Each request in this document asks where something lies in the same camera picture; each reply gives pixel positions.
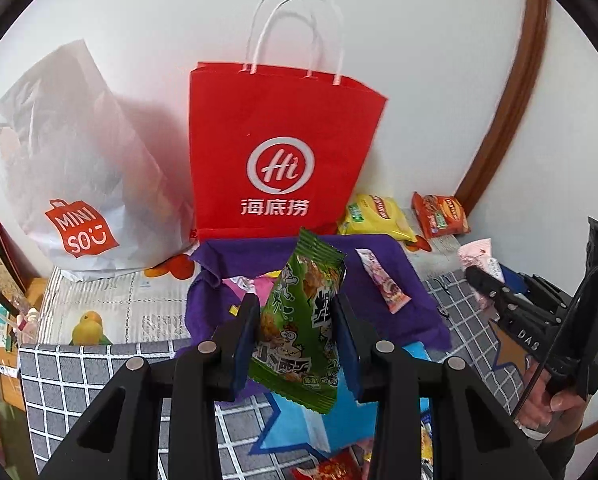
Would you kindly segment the person right hand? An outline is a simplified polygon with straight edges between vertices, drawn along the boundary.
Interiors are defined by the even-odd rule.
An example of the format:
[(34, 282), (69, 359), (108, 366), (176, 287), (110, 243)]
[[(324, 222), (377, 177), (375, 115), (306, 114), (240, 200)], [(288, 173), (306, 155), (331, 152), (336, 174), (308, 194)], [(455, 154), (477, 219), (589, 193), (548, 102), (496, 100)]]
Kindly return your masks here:
[(549, 394), (546, 386), (550, 378), (547, 370), (541, 371), (515, 419), (519, 425), (531, 430), (548, 428), (550, 433), (545, 441), (555, 442), (580, 430), (591, 397), (583, 400), (572, 390)]

